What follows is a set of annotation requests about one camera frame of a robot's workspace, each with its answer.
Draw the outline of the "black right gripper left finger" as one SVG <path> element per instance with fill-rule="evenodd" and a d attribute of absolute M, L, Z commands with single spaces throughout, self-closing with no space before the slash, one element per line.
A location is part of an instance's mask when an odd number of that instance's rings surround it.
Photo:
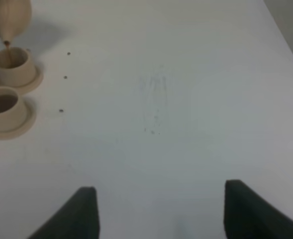
<path fill-rule="evenodd" d="M 98 239 L 99 235 L 97 191 L 94 187 L 82 187 L 30 238 Z"/>

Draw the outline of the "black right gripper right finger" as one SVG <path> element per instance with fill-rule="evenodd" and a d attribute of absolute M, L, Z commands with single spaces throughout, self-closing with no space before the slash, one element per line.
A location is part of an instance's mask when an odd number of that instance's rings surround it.
<path fill-rule="evenodd" d="M 228 239 L 293 239 L 293 220 L 241 180 L 225 182 L 223 224 Z"/>

